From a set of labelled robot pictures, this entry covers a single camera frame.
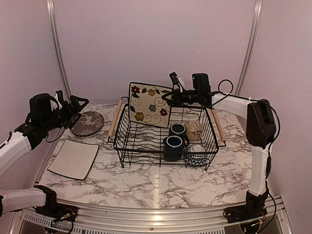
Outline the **floral square plate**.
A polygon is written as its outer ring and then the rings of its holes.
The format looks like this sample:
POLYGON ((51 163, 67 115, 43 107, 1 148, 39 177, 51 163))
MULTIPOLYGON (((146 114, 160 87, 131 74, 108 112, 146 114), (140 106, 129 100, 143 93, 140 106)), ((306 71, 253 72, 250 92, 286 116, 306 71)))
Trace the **floral square plate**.
POLYGON ((162 99, 163 91, 171 87, 155 84, 129 83, 129 120, 138 124, 168 128, 171 106, 162 99))

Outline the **left aluminium frame post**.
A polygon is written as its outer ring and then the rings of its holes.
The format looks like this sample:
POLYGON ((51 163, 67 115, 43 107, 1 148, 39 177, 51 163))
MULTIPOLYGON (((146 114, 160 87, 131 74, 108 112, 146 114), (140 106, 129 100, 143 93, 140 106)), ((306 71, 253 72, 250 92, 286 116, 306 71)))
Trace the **left aluminium frame post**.
POLYGON ((55 4, 53 0, 47 0, 47 11, 49 16, 49 22, 52 32, 52 38, 53 38, 53 44, 54 49, 56 52, 56 58, 58 62, 58 67, 61 75, 61 81, 64 89, 64 95, 67 100, 69 100, 71 96, 71 89, 70 84, 68 81, 65 64, 63 61, 62 51, 61 51, 61 45, 59 40, 59 33, 58 33, 58 26, 57 26, 57 18, 56 18, 56 11, 55 11, 55 4))

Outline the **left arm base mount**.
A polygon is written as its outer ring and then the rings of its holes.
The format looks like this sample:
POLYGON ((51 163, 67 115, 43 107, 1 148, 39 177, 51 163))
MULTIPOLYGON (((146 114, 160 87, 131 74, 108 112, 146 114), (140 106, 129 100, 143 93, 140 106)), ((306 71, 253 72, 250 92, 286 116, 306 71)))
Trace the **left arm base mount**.
POLYGON ((51 218, 51 221, 42 221, 46 234, 71 234, 78 214, 78 207, 56 203, 53 208, 45 206, 34 207, 37 214, 51 218))

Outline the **white square plate black rim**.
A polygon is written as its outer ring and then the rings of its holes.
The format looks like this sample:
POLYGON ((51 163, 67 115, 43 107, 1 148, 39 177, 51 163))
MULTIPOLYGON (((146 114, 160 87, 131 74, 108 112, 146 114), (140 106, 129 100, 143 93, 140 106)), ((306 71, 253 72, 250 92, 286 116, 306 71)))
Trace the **white square plate black rim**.
POLYGON ((85 180, 98 154, 98 144, 65 140, 48 171, 75 180, 85 180))

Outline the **grey reindeer round plate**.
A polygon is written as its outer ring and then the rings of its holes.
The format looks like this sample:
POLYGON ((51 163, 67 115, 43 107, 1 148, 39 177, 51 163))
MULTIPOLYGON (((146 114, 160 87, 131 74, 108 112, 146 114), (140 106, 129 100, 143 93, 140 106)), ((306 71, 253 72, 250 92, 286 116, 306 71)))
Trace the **grey reindeer round plate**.
POLYGON ((103 125, 104 117, 101 113, 94 111, 84 112, 71 129, 71 133, 76 137, 91 137, 99 133, 103 125))

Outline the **blue white patterned bowl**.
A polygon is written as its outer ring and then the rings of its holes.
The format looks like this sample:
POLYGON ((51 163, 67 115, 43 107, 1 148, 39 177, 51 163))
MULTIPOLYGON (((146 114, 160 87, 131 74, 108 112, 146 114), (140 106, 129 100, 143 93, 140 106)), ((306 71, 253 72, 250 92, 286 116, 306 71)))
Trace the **blue white patterned bowl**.
POLYGON ((187 166, 199 167, 206 164, 208 157, 203 153, 203 146, 199 144, 190 145, 187 147, 186 152, 185 162, 187 166))

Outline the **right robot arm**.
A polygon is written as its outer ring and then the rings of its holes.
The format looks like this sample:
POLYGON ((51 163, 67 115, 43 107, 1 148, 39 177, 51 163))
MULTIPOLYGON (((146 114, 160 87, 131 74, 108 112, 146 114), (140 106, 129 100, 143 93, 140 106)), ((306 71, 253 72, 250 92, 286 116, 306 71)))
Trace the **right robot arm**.
POLYGON ((254 100, 211 91, 209 77, 206 73, 192 75, 193 89, 187 90, 182 78, 175 72, 169 75, 173 89, 162 95, 162 99, 174 107, 199 104, 211 110, 217 109, 232 113, 246 121, 246 138, 252 150, 252 175, 246 193, 246 203, 241 206, 227 208, 230 217, 234 214, 252 218, 260 213, 270 196, 268 177, 271 173, 272 145, 280 133, 280 121, 276 110, 266 99, 254 100))

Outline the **right aluminium frame post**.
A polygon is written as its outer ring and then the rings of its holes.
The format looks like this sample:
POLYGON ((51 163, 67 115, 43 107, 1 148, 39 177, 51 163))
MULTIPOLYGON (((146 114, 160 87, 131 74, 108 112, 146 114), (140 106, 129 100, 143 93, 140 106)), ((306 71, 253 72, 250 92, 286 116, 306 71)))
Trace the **right aluminium frame post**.
POLYGON ((250 62, 252 59, 252 55, 255 49, 257 36, 258 36, 262 6, 263 6, 262 0, 254 1, 253 17, 252 17, 252 23, 251 23, 251 28, 250 28, 249 39, 247 43, 247 49, 246 49, 245 57, 243 60, 239 79, 237 82, 237 86, 234 92, 235 95, 238 95, 238 96, 241 95, 244 84, 247 80, 247 74, 248 74, 250 62))

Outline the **beige ceramic bowl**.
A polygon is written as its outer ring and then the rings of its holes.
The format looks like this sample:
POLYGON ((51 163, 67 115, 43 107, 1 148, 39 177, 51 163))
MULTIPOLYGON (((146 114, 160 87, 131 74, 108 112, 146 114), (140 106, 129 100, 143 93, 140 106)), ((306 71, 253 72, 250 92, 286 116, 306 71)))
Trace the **beige ceramic bowl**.
POLYGON ((184 123, 186 135, 189 140, 199 140, 202 136, 202 126, 196 120, 188 120, 184 123))

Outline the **aluminium frame post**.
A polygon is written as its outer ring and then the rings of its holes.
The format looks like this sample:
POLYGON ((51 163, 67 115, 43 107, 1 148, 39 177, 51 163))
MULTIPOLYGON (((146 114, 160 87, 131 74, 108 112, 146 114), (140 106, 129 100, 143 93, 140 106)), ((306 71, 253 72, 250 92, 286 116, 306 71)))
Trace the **aluminium frame post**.
POLYGON ((244 84, 247 80, 247 74, 248 74, 250 62, 252 59, 252 55, 255 49, 257 36, 258 36, 262 6, 263 6, 262 0, 254 1, 253 17, 252 17, 252 23, 251 23, 251 28, 250 28, 249 39, 247 43, 247 49, 246 49, 245 57, 243 60, 239 79, 237 82, 237 86, 234 92, 235 95, 238 95, 238 96, 241 95, 244 84))
POLYGON ((58 67, 61 75, 61 81, 64 89, 64 95, 67 100, 69 100, 71 96, 71 89, 70 84, 68 81, 65 64, 63 61, 62 51, 61 51, 61 45, 59 40, 59 33, 58 33, 58 26, 57 26, 57 18, 56 18, 56 11, 55 11, 55 4, 53 0, 47 0, 47 11, 49 16, 49 22, 52 32, 52 38, 53 38, 53 44, 54 49, 56 52, 56 58, 58 62, 58 67))

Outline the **dark blue mug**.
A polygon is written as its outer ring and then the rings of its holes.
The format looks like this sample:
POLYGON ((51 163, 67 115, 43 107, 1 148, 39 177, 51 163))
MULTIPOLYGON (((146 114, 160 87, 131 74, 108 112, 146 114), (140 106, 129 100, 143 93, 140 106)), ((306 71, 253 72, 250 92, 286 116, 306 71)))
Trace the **dark blue mug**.
POLYGON ((186 127, 180 123, 174 123, 169 128, 169 136, 186 136, 186 127))
POLYGON ((190 141, 187 136, 168 136, 163 140, 164 158, 167 161, 178 161, 182 159, 184 148, 189 146, 190 141))

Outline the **dark blue mug rear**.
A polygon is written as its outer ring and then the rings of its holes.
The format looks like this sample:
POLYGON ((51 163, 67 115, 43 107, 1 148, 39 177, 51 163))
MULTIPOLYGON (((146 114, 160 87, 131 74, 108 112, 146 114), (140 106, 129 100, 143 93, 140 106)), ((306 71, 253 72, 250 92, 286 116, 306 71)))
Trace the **dark blue mug rear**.
POLYGON ((169 136, 186 136, 186 127, 180 123, 174 123, 169 128, 169 136))

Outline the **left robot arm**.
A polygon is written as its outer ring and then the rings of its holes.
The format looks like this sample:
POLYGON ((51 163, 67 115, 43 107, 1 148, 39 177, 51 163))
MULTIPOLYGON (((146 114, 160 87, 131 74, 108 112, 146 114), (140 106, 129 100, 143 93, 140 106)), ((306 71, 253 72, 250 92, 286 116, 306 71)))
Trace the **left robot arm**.
MULTIPOLYGON (((0 145, 0 173, 4 174, 22 156, 39 146, 50 131, 71 129, 88 103, 88 99, 74 95, 66 101, 61 90, 56 91, 54 96, 48 93, 33 96, 29 100, 30 112, 25 122, 10 132, 8 139, 0 145)), ((2 215, 29 207, 44 210, 51 217, 57 217, 62 211, 56 192, 45 186, 1 190, 2 215)))

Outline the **dark blue mug front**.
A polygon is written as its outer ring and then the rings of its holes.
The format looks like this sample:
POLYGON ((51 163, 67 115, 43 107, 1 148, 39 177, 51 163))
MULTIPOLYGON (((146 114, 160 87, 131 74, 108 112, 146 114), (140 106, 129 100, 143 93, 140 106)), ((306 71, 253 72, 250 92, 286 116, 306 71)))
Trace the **dark blue mug front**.
POLYGON ((168 136, 163 140, 164 158, 167 161, 178 161, 182 159, 184 148, 189 146, 190 141, 187 136, 168 136))

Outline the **front aluminium rail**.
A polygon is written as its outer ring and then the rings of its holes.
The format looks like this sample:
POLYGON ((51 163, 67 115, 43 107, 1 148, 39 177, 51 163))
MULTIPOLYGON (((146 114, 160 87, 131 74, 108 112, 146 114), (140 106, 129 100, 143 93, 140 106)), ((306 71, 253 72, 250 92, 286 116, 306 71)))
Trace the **front aluminium rail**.
POLYGON ((52 223, 50 217, 28 208, 15 213, 11 234, 245 234, 252 220, 229 223, 227 205, 199 208, 124 208, 72 202, 78 208, 74 223, 52 223))

